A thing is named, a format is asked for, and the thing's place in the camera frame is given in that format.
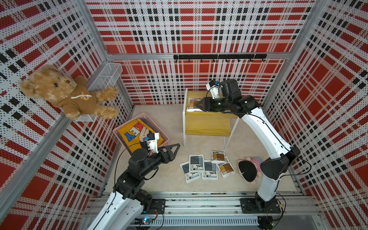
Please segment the brown coffee bag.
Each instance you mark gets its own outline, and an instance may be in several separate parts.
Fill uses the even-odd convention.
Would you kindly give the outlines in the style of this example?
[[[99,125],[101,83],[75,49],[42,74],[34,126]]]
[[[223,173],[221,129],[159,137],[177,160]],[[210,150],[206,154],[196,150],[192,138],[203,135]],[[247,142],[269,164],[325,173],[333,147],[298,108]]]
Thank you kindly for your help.
[[[217,167],[219,168],[223,178],[226,178],[231,174],[235,174],[235,170],[229,162],[218,163]]]
[[[223,163],[226,161],[226,151],[225,150],[212,150],[211,151],[212,162]]]
[[[196,112],[196,102],[200,101],[201,98],[189,98],[188,106],[186,108],[187,112]]]

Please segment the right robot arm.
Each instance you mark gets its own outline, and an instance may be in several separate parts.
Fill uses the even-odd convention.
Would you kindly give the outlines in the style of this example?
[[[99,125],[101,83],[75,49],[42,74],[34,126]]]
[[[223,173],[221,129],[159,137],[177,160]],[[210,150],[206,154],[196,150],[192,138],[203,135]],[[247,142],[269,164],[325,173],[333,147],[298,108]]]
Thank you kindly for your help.
[[[218,82],[212,80],[206,86],[211,96],[202,98],[196,105],[204,112],[233,114],[244,121],[264,145],[268,158],[260,164],[263,174],[260,187],[251,200],[252,207],[260,213],[277,204],[276,191],[280,179],[300,155],[297,146],[288,144],[266,118],[261,105],[251,96],[243,96],[234,79]]]

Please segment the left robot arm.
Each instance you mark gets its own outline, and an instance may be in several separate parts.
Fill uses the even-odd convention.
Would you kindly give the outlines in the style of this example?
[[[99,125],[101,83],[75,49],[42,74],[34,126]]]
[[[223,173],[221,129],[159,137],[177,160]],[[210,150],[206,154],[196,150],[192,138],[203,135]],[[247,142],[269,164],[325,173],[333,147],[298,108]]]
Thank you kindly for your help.
[[[176,158],[179,143],[158,148],[149,155],[148,150],[135,150],[128,161],[127,169],[117,178],[112,193],[104,207],[89,226],[89,230],[125,230],[143,212],[150,210],[152,195],[142,187],[146,176],[157,172],[161,164]]]

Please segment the yellow two-tier shelf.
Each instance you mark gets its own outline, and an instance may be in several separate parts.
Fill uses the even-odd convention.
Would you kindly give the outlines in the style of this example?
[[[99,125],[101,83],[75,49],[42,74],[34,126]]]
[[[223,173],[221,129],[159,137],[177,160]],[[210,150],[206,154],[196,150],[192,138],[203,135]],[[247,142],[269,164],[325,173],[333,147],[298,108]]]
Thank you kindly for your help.
[[[205,92],[194,92],[185,90],[185,101],[183,104],[183,143],[186,145],[188,135],[219,136],[223,137],[224,148],[235,133],[239,118],[235,115],[222,113],[188,112],[189,99],[202,99]]]

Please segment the blue coffee bag middle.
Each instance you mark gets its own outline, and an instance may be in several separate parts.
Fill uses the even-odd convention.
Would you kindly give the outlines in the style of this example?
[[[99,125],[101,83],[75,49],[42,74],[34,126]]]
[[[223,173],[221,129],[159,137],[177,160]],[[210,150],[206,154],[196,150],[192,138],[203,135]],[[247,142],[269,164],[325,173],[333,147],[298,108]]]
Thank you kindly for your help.
[[[189,171],[194,172],[204,172],[204,155],[189,155]]]

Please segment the blue coffee bag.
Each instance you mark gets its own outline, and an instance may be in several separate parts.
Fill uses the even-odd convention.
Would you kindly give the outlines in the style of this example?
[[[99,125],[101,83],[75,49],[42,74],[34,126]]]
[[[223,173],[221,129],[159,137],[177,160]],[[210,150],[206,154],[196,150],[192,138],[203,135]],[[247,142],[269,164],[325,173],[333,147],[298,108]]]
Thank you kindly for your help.
[[[204,161],[202,180],[218,180],[217,166],[212,161]]]
[[[189,162],[185,162],[180,164],[180,168],[182,169],[182,171],[184,172],[184,176],[185,176],[185,181],[186,183],[190,183],[196,180],[201,179],[201,175],[198,172],[190,172],[189,170]]]
[[[189,155],[189,171],[194,172],[204,172],[204,155]]]

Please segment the blue coffee bag left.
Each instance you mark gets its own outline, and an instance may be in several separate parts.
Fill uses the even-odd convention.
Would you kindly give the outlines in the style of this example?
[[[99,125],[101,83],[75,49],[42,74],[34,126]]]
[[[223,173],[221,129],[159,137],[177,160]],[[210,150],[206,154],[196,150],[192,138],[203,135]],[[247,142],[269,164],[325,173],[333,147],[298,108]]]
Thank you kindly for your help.
[[[189,162],[185,162],[180,164],[180,168],[182,169],[182,171],[184,172],[184,176],[185,176],[185,181],[186,183],[190,183],[196,180],[201,179],[201,175],[198,172],[190,172],[189,170]]]

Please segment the blue coffee bag right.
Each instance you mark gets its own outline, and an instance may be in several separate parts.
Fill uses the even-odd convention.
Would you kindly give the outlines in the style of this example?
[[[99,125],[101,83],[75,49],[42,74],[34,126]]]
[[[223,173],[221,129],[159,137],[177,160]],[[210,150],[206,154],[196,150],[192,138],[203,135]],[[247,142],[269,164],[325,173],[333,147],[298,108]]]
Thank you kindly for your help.
[[[218,180],[217,166],[212,161],[204,161],[202,180]]]

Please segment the pink plastic basket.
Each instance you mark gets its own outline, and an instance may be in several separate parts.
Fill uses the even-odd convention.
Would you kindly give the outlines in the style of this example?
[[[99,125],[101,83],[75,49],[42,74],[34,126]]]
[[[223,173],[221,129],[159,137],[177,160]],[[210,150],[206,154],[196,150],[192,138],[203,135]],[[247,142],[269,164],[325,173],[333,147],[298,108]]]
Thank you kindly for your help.
[[[159,126],[146,114],[141,113],[113,130],[114,135],[125,146],[130,155],[140,148],[150,151],[145,138],[150,133],[159,133],[158,146],[166,146],[169,137]]]

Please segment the yellow printed cloth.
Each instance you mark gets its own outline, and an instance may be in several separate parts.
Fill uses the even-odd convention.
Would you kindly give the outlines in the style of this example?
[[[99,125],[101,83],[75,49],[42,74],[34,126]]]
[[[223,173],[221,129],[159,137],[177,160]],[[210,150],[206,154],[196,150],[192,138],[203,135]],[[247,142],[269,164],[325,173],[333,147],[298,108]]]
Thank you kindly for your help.
[[[149,133],[157,133],[155,129],[150,126],[150,123],[145,118],[136,118],[128,121],[117,130],[122,142],[128,147],[130,155],[140,148],[148,150],[144,137]]]

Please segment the green circuit board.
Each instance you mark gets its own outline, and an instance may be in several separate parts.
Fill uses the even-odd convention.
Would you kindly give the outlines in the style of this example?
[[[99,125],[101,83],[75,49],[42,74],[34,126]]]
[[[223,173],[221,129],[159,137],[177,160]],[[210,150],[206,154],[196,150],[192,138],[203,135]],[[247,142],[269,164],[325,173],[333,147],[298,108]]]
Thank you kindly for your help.
[[[136,218],[135,221],[134,221],[134,224],[135,225],[139,225],[139,226],[142,226],[142,225],[151,225],[153,219],[152,218],[149,218],[149,217],[144,217],[144,218]]]

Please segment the small doll black hat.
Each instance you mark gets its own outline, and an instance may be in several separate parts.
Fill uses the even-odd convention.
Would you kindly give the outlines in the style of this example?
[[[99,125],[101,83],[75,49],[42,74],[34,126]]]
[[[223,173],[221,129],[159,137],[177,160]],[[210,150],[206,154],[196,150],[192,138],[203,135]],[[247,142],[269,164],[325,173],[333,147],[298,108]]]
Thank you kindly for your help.
[[[245,160],[238,160],[237,165],[241,177],[251,183],[253,186],[257,184],[259,178],[262,178],[261,163],[263,160],[258,157],[247,157]]]

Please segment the black hook rail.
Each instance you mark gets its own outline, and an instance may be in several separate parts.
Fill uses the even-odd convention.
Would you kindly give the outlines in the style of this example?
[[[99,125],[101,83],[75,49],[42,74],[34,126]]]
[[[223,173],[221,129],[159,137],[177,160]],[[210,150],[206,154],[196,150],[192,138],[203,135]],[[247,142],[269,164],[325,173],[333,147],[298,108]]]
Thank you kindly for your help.
[[[174,60],[218,60],[218,59],[260,59],[265,60],[267,58],[267,54],[205,54],[205,55],[173,55]]]

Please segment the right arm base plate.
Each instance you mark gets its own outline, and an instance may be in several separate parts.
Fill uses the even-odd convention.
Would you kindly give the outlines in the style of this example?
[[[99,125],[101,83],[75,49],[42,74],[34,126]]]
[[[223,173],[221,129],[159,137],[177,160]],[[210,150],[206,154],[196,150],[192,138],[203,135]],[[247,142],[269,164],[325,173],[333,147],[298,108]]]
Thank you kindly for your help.
[[[281,214],[281,207],[276,199],[263,201],[255,198],[241,198],[240,206],[243,214]]]

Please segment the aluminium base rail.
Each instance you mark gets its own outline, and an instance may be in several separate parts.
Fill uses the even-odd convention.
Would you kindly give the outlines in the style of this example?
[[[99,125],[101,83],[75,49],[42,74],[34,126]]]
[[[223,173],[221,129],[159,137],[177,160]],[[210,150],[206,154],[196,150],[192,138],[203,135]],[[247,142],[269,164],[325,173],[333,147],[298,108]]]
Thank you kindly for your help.
[[[240,199],[251,198],[246,193],[156,193],[154,198],[166,199],[165,212],[162,215],[142,213],[136,218],[152,218],[151,225],[135,225],[134,220],[130,228],[262,226],[264,230],[328,229],[316,200],[297,193],[277,194],[281,214],[243,214]]]

